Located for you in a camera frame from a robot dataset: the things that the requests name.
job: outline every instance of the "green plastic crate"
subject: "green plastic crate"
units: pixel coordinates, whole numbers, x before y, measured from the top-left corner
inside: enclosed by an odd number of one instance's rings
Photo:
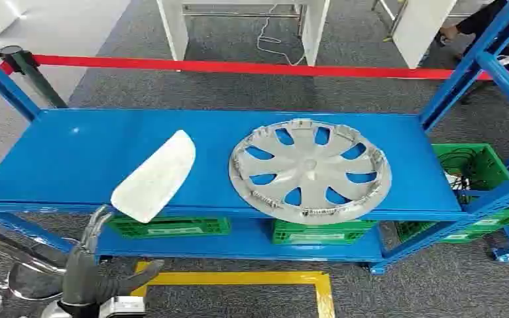
[[[453,175],[466,175],[471,183],[471,189],[490,190],[503,181],[509,180],[506,166],[489,144],[433,144],[432,147],[444,170]],[[459,199],[461,203],[475,200],[474,197]],[[435,222],[397,222],[396,228],[399,239],[404,242],[434,224]],[[471,242],[507,224],[509,224],[509,208],[467,227],[456,234],[456,239],[444,239],[443,242]]]
[[[440,240],[442,243],[451,243],[451,244],[462,244],[473,242],[474,240],[480,239],[481,237],[487,235],[487,233],[454,233],[452,235],[448,235],[445,239]]]
[[[226,218],[207,217],[155,217],[149,223],[140,223],[120,216],[110,220],[108,225],[124,237],[131,238],[226,235],[231,231]]]
[[[397,222],[397,235],[401,242],[405,242],[422,231],[430,228],[436,222]],[[486,234],[501,229],[504,225],[472,225],[463,231],[449,235],[440,242],[443,243],[467,243],[479,239]]]
[[[305,225],[274,221],[274,244],[351,244],[376,225],[377,221],[353,220],[328,225]]]

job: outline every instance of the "white table leg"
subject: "white table leg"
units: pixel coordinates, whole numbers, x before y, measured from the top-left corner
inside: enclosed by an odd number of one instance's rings
[[[188,45],[188,31],[182,15],[182,2],[180,0],[157,0],[157,5],[163,20],[172,59],[182,61]]]
[[[315,66],[317,60],[321,35],[329,10],[329,2],[330,0],[313,0],[307,4],[302,42],[309,66]]]

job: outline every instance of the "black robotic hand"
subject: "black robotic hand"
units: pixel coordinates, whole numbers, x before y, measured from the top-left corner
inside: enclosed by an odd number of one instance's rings
[[[69,255],[63,279],[63,296],[57,302],[56,311],[62,309],[73,318],[97,318],[101,305],[113,297],[129,295],[161,270],[163,261],[155,260],[142,272],[121,280],[99,274],[95,259],[97,240],[102,226],[112,216],[112,212],[107,212],[106,205],[91,216],[80,243],[73,247]]]

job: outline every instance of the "lower shelf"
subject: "lower shelf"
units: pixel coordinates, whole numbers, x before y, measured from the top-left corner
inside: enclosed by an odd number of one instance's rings
[[[101,256],[236,258],[379,262],[382,245],[377,228],[349,245],[272,244],[272,220],[233,219],[231,234],[203,237],[125,238],[105,227],[97,254]]]

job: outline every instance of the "gray carpet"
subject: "gray carpet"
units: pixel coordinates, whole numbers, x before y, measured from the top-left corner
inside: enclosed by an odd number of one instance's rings
[[[333,1],[317,63],[320,65],[404,67],[392,43],[383,42],[385,24],[369,11],[369,1]],[[191,7],[195,11],[207,7]],[[252,7],[264,12],[268,7]],[[262,19],[195,18],[188,21],[189,60],[283,63],[256,50]],[[274,19],[267,35],[292,59],[302,53],[294,21]],[[430,52],[425,66],[451,68],[452,53],[467,44]],[[133,1],[99,55],[169,58],[154,0]],[[440,81],[309,78],[241,74],[195,74],[89,70],[69,104],[79,107],[173,109],[272,109],[417,113]],[[490,89],[469,106],[456,105],[431,134],[436,142],[488,142],[509,156],[509,103]],[[84,216],[26,215],[43,227],[78,237]],[[396,243],[383,223],[389,245]],[[331,274],[337,317],[509,317],[509,264],[487,256],[504,242],[496,233],[472,244],[437,244],[370,276],[356,264],[246,260],[169,259],[166,271],[322,270]],[[115,258],[108,273],[130,274],[135,259]],[[0,257],[0,279],[8,261]],[[38,317],[42,303],[5,300],[3,317]],[[158,286],[148,294],[148,317],[317,317],[309,286]]]

